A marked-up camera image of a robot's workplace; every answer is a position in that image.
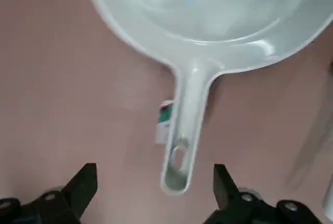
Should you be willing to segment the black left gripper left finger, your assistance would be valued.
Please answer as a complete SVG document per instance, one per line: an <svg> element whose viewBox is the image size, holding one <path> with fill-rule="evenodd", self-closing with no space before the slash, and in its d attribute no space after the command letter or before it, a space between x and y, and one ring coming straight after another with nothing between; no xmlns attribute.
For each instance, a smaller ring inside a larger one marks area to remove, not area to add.
<svg viewBox="0 0 333 224"><path fill-rule="evenodd" d="M98 189L97 165L85 164L61 190L50 190L30 203L1 199L1 223L80 223Z"/></svg>

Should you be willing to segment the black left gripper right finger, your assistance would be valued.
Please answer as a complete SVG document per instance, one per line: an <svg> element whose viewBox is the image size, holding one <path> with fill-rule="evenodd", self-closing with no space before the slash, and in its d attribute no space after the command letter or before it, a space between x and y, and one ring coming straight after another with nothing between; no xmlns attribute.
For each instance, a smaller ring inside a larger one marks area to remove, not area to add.
<svg viewBox="0 0 333 224"><path fill-rule="evenodd" d="M280 200L271 206L250 192L238 189L225 165L215 164L213 193L218 205L205 223L316 223L316 216L303 203Z"/></svg>

